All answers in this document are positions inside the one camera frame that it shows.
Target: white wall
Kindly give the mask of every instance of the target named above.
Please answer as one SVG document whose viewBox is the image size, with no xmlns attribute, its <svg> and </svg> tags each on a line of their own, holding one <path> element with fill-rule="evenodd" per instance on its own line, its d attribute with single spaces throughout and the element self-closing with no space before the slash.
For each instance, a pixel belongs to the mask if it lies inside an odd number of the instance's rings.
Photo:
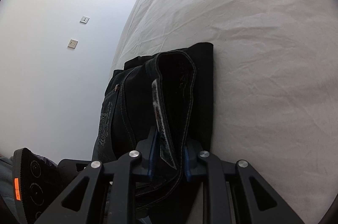
<svg viewBox="0 0 338 224">
<path fill-rule="evenodd" d="M 0 1 L 0 154 L 27 147 L 57 163 L 91 159 L 111 62 L 135 1 Z M 70 39 L 78 40 L 75 49 Z"/>
</svg>

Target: silver screw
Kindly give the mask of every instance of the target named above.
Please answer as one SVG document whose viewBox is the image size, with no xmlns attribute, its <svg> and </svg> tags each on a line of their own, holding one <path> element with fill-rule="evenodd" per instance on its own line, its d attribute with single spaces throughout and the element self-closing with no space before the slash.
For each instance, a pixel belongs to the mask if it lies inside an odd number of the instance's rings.
<svg viewBox="0 0 338 224">
<path fill-rule="evenodd" d="M 239 160 L 238 165 L 242 168 L 246 168 L 247 166 L 249 166 L 249 163 L 246 162 L 245 160 Z"/>
<path fill-rule="evenodd" d="M 139 151 L 131 151 L 129 152 L 130 157 L 138 157 L 140 155 Z"/>
<path fill-rule="evenodd" d="M 101 166 L 101 162 L 100 161 L 93 161 L 90 166 L 92 168 L 98 168 L 99 166 Z"/>
<path fill-rule="evenodd" d="M 199 152 L 199 156 L 202 157 L 202 158 L 207 158 L 209 157 L 210 153 L 209 151 L 200 151 Z"/>
</svg>

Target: wall outlet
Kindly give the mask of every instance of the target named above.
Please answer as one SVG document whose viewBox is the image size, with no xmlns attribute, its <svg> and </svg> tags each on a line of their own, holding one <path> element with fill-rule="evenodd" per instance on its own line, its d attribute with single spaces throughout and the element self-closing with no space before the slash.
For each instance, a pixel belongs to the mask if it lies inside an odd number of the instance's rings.
<svg viewBox="0 0 338 224">
<path fill-rule="evenodd" d="M 80 20 L 80 22 L 87 23 L 88 20 L 89 20 L 88 17 L 83 16 L 82 19 Z"/>
<path fill-rule="evenodd" d="M 75 48 L 77 45 L 77 41 L 75 40 L 70 40 L 69 44 L 68 44 L 68 47 L 70 48 Z"/>
</svg>

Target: bed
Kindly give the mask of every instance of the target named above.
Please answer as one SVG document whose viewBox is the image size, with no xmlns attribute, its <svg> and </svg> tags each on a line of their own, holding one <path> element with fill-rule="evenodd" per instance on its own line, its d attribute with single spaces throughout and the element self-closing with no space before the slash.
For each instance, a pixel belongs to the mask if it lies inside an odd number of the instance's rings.
<svg viewBox="0 0 338 224">
<path fill-rule="evenodd" d="M 137 0 L 112 72 L 214 45 L 212 152 L 248 160 L 306 224 L 338 193 L 338 0 Z"/>
</svg>

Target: orange sticker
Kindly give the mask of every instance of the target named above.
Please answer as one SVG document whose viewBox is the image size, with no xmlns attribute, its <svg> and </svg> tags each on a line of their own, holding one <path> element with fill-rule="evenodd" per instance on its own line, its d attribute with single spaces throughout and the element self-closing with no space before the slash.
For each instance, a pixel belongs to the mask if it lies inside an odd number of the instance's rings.
<svg viewBox="0 0 338 224">
<path fill-rule="evenodd" d="M 17 200 L 21 200 L 20 192 L 19 192 L 19 178 L 14 178 L 14 186 L 15 186 L 15 196 Z"/>
</svg>

